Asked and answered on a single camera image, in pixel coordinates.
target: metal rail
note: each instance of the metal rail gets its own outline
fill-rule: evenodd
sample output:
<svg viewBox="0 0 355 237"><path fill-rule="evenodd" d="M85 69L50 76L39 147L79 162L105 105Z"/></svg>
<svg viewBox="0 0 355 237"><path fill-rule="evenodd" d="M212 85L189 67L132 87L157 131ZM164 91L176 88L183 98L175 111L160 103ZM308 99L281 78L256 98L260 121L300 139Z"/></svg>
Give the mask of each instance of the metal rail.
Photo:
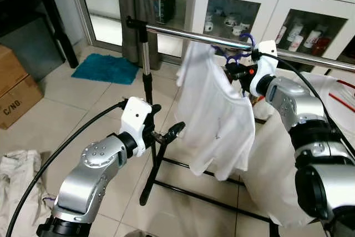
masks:
<svg viewBox="0 0 355 237"><path fill-rule="evenodd" d="M234 42L226 38L212 37L199 33L191 33L183 30L171 29L152 24L146 25L146 30L151 33L161 33L167 36L180 37L202 43L213 44L219 47L235 48L242 51L250 51L252 47L245 42ZM284 49L278 49L277 54L280 57L286 57L287 60L302 64L326 67L329 69L341 69L355 73L355 64L343 63L337 60L315 57L308 54L290 52Z"/></svg>

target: black table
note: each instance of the black table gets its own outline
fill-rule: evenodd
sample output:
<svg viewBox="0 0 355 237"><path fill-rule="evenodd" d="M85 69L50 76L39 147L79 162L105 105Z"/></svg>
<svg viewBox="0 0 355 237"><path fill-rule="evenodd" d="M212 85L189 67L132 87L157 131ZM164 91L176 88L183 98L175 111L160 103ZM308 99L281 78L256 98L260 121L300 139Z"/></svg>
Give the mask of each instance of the black table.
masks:
<svg viewBox="0 0 355 237"><path fill-rule="evenodd" d="M29 12L29 3L36 0L0 0L0 11L11 10L13 12L23 14L23 12ZM78 66L78 59L74 53L72 44L65 33L62 19L60 18L58 8L55 5L54 0L41 0L45 10L47 11L48 18L54 28L54 37L59 41L62 46L64 55L69 62L71 68Z"/></svg>

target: crumpled cloth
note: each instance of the crumpled cloth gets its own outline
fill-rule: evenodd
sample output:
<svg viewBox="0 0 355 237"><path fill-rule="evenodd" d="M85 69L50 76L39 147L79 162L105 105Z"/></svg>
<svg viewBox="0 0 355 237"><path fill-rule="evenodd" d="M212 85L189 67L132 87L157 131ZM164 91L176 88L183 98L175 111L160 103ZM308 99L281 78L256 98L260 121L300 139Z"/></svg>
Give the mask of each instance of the crumpled cloth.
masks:
<svg viewBox="0 0 355 237"><path fill-rule="evenodd" d="M5 237L13 212L40 166L40 155L35 150L19 150L1 157L0 237ZM47 196L42 180L38 180L21 209L12 237L36 236L38 225L50 216L50 208L42 200Z"/></svg>

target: black metal stand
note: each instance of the black metal stand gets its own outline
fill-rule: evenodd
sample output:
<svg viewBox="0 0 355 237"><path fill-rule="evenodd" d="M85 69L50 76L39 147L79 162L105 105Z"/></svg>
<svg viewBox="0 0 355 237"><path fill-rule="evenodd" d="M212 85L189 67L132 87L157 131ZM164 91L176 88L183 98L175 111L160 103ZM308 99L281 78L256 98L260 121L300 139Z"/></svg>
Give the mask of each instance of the black metal stand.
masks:
<svg viewBox="0 0 355 237"><path fill-rule="evenodd" d="M143 45L144 90L145 90L145 95L146 95L146 101L148 103L152 104L153 103L153 86L152 86L152 77L151 77L150 68L149 68L149 53L148 53L148 39L146 38L146 34L147 34L146 23L142 22L142 21L135 20L135 19L131 19L130 17L128 17L127 18L127 26L130 28L137 29L140 33L140 41L142 42L142 45ZM158 171L159 171L162 161L165 161L165 162L168 162L171 164L175 164L175 165L178 165L178 166L181 166L184 168L189 168L189 166L185 163L178 162L176 160L172 160L169 158L165 158L164 154L167 149L166 144L161 144L158 154L156 154L155 141L152 142L151 148L152 148L151 156L152 156L152 161L153 161L153 168L150 171L148 180L147 180L145 187L142 191L142 194L139 198L140 205L144 206L146 204L146 202L148 201L151 189L153 188L153 185L157 184L157 185L163 186L165 188L168 188L170 190L177 191L179 193L186 194L188 196L192 196L194 198L206 201L211 204L215 204L215 205L220 206L222 208L226 208L228 210L232 210L232 211L241 213L243 215L250 216L254 219L258 219L258 220L262 220L264 222L267 222L267 223L269 223L270 237L280 237L280 235L278 233L278 225L274 224L270 218L266 218L264 216L254 214L252 212L249 212L249 211L246 211L243 209L239 209L239 208L236 208L231 205L224 204L222 202L210 199L210 198L205 197L203 195L196 194L194 192L191 192L191 191L188 191L188 190L185 190L185 189L182 189L182 188L179 188L179 187L167 184L167 183L163 183L162 181L157 180L156 176L158 174ZM204 174L214 176L214 173L208 172L208 171L205 171ZM238 184L239 186L245 186L244 183L237 181L237 180L233 180L233 179L227 179L226 182Z"/></svg>

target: white cloth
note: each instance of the white cloth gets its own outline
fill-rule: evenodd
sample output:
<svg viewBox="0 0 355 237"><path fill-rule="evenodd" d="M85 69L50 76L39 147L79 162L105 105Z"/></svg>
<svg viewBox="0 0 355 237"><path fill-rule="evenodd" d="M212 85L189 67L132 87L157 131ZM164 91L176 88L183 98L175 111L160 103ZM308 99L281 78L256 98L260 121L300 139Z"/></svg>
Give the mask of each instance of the white cloth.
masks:
<svg viewBox="0 0 355 237"><path fill-rule="evenodd" d="M22 194L41 165L40 155L35 150L15 151L6 154L0 161L0 237L5 237L8 223ZM36 230L50 216L50 209L42 199L47 196L39 181L17 218L12 236L37 236Z"/></svg>
<svg viewBox="0 0 355 237"><path fill-rule="evenodd" d="M178 72L182 86L175 116L186 123L185 145L197 149L190 163L201 175L213 163L215 177L225 180L234 170L247 170L255 137L252 106L231 86L207 44L190 42Z"/></svg>
<svg viewBox="0 0 355 237"><path fill-rule="evenodd" d="M330 116L344 135L355 145L354 113L328 96L329 92L333 92L344 99L341 94L344 91L350 96L347 103L355 106L354 90L344 87L329 76L311 73L303 75L319 93ZM259 209L265 211L274 223L285 227L304 226L312 220L297 202L294 153L291 138L279 113L275 112L258 131L250 153L248 171L242 174L248 192Z"/></svg>

